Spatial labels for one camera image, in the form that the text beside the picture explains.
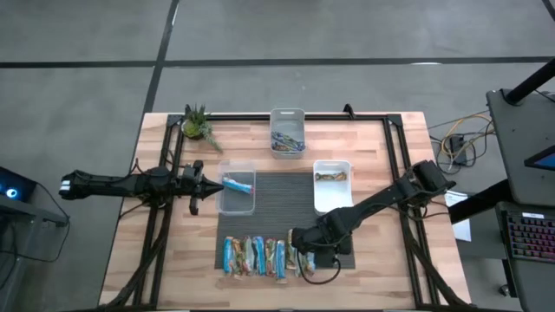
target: snack bar wrapper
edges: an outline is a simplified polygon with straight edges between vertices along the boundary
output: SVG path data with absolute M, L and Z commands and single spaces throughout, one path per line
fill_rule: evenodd
M 287 250 L 285 251 L 285 255 L 287 256 L 287 263 L 285 265 L 285 268 L 289 270 L 294 270 L 297 267 L 296 266 L 297 261 L 295 259 L 297 257 L 297 248 L 291 245 L 292 235 L 293 235 L 293 230 L 291 229 L 287 233 Z
M 254 267 L 260 276 L 266 275 L 266 257 L 264 256 L 264 239 L 261 237 L 254 237 L 252 239 L 252 246 L 254 248 Z
M 266 239 L 264 252 L 266 255 L 266 275 L 275 277 L 276 276 L 276 239 L 275 238 Z
M 276 247 L 276 278 L 278 283 L 285 281 L 285 241 L 278 240 Z
M 233 252 L 235 252 L 235 275 L 243 275 L 243 268 L 245 266 L 245 252 L 241 248 L 241 240 L 234 238 L 232 240 Z
M 243 239 L 242 251 L 245 253 L 245 261 L 243 262 L 243 272 L 247 276 L 254 275 L 254 249 L 252 248 L 252 240 L 250 237 Z
M 314 264 L 314 253 L 307 252 L 306 255 L 299 254 L 299 258 L 295 257 L 295 264 L 297 268 L 295 269 L 295 276 L 301 276 L 301 269 L 305 276 L 313 276 L 316 270 L 316 265 Z
M 235 251 L 232 246 L 233 237 L 226 237 L 224 241 L 224 273 L 232 276 L 235 272 Z

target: computer keyboard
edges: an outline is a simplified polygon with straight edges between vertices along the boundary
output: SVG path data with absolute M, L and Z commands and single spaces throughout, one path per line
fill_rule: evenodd
M 555 218 L 509 214 L 506 221 L 513 257 L 555 263 Z

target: concrete floor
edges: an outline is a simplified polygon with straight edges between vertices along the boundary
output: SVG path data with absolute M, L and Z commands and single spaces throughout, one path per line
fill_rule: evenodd
M 154 61 L 170 2 L 0 0 L 0 62 Z M 167 59 L 545 56 L 555 52 L 553 34 L 555 22 L 539 0 L 182 0 Z M 338 111 L 350 103 L 358 111 L 424 111 L 433 125 L 486 109 L 487 90 L 510 88 L 540 66 L 165 68 L 153 110 L 180 112 L 198 102 L 215 112 Z M 76 168 L 124 174 L 152 73 L 0 69 L 0 131 L 8 134 L 0 137 L 0 166 L 53 192 Z M 456 190 L 478 192 L 505 177 L 496 140 L 488 142 L 476 167 L 453 176 Z M 68 242 L 56 263 L 31 264 L 18 311 L 96 305 L 120 204 L 62 202 L 72 220 Z M 49 238 L 61 233 L 45 233 L 48 257 L 46 247 L 57 246 Z M 496 292 L 504 283 L 500 262 L 461 256 L 473 303 L 519 310 L 518 300 Z

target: black mat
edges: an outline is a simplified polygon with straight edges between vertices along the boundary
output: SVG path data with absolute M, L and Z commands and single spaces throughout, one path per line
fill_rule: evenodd
M 222 269 L 225 237 L 261 236 L 285 240 L 294 227 L 315 225 L 314 185 L 312 173 L 257 173 L 254 214 L 218 218 L 215 269 Z M 355 268 L 353 253 L 339 256 L 342 269 Z M 317 268 L 329 268 L 330 263 L 318 259 Z

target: wooden table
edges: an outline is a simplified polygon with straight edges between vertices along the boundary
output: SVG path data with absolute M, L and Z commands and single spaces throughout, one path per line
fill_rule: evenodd
M 434 159 L 424 114 L 401 114 L 412 163 Z M 166 119 L 167 114 L 147 114 L 143 120 L 136 150 L 142 168 L 158 165 Z M 223 159 L 251 159 L 259 172 L 311 172 L 316 159 L 346 159 L 353 165 L 352 192 L 355 203 L 392 182 L 383 125 L 378 121 L 306 121 L 308 150 L 304 158 L 298 160 L 272 158 L 269 122 L 218 121 L 212 124 L 224 153 L 216 153 L 204 141 L 186 140 L 181 158 L 181 164 L 192 163 L 196 159 L 204 160 L 204 174 L 209 179 L 216 179 L 218 163 Z M 398 165 L 402 168 L 396 138 L 394 133 Z M 183 198 L 177 199 L 174 204 L 161 281 L 160 309 L 414 307 L 397 211 L 381 211 L 366 219 L 354 232 L 355 270 L 342 270 L 334 282 L 322 286 L 309 285 L 293 275 L 289 276 L 286 285 L 281 285 L 265 276 L 245 277 L 242 280 L 225 278 L 222 270 L 215 270 L 218 213 L 214 197 L 207 198 L 199 205 L 197 217 L 190 215 L 188 203 L 188 198 Z M 122 211 L 137 204 L 138 199 L 126 199 Z M 440 205 L 430 205 L 428 208 L 430 213 L 446 210 Z M 147 211 L 147 208 L 137 209 L 119 222 L 101 292 L 101 303 L 114 298 L 138 266 Z M 456 294 L 470 302 L 449 216 L 427 219 L 425 226 L 435 267 Z M 318 270 L 313 278 L 324 279 L 333 273 L 332 270 Z M 428 297 L 421 268 L 419 277 L 422 291 Z M 148 291 L 146 289 L 143 298 L 148 298 Z

